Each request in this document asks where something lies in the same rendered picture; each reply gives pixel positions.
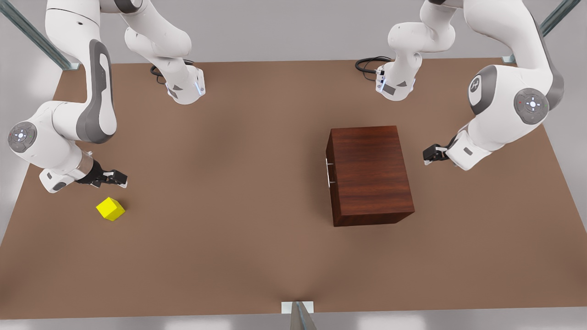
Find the yellow cube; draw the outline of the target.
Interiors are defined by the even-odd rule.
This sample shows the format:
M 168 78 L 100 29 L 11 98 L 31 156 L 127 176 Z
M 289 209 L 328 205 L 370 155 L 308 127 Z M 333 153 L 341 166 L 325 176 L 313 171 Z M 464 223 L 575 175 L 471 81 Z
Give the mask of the yellow cube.
M 121 215 L 125 213 L 125 209 L 119 203 L 119 201 L 107 197 L 104 201 L 96 206 L 97 211 L 101 214 L 104 219 L 115 221 Z

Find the dark wooden cabinet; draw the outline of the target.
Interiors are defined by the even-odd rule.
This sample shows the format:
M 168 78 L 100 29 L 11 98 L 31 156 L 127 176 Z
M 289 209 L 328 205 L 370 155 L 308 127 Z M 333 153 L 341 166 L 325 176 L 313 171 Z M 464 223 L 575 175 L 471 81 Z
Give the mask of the dark wooden cabinet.
M 332 129 L 339 227 L 395 224 L 415 211 L 396 126 Z

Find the silver frame post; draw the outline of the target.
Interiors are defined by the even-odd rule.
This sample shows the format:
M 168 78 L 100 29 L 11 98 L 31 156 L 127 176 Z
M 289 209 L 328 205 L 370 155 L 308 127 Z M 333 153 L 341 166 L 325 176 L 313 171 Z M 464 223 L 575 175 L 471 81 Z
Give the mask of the silver frame post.
M 549 34 L 580 2 L 581 0 L 560 0 L 558 6 L 539 25 L 541 36 Z
M 317 330 L 311 317 L 314 301 L 281 302 L 281 313 L 291 314 L 289 330 Z
M 79 69 L 79 63 L 71 63 L 34 25 L 19 12 L 9 0 L 0 0 L 2 13 L 19 31 L 31 40 L 48 58 L 57 64 L 63 71 Z

